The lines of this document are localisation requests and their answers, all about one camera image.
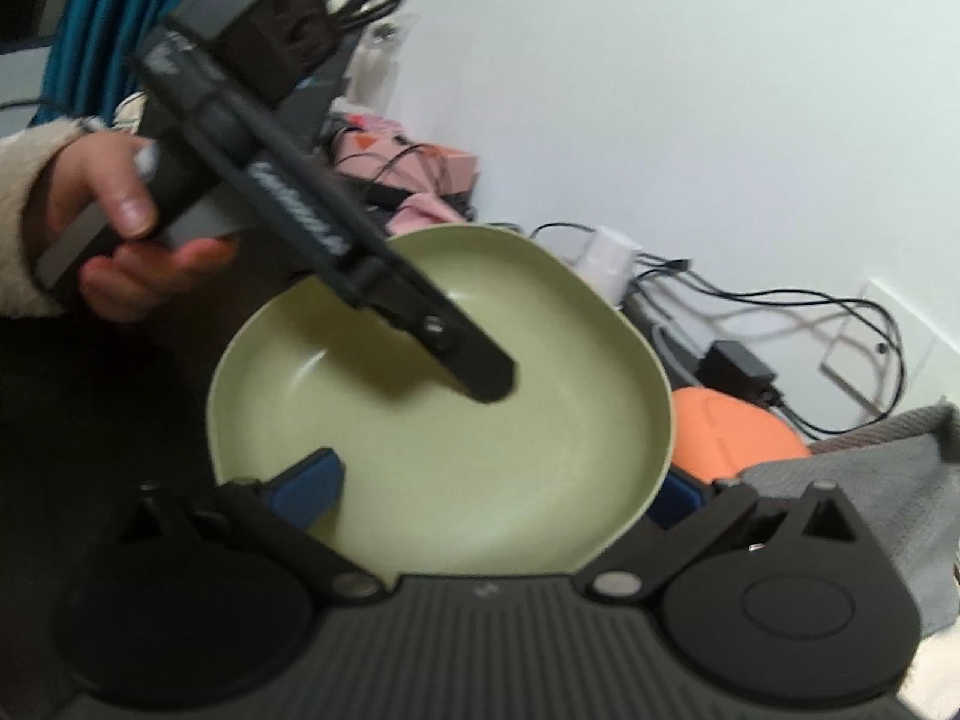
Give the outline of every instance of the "white plug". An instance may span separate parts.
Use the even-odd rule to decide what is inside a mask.
[[[603,300],[618,306],[634,276],[640,246],[622,233],[600,227],[573,269]]]

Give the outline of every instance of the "person's hand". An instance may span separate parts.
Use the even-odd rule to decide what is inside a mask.
[[[96,132],[66,146],[50,162],[24,214],[24,244],[35,258],[91,201],[104,208],[126,242],[109,257],[80,269],[80,293],[111,322],[136,322],[165,300],[224,269],[236,243],[191,241],[176,251],[141,241],[157,223],[157,209],[136,174],[133,157],[149,141],[126,132]]]

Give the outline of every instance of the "charger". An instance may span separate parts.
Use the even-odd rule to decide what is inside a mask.
[[[776,405],[776,372],[740,341],[714,341],[697,365],[697,379],[710,389],[769,409]]]

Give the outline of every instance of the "electrical outlet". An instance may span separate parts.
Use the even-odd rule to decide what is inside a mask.
[[[859,296],[880,303],[899,325],[909,388],[940,340],[938,335],[913,309],[875,281],[870,281]],[[857,310],[885,329],[877,312]],[[886,348],[883,338],[854,317],[844,322],[820,367],[875,413],[881,413],[893,399],[898,371],[896,354]]]

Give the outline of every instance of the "blue clamp pad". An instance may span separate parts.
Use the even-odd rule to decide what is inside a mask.
[[[344,464],[332,449],[318,449],[260,489],[264,506],[305,531],[340,498]]]

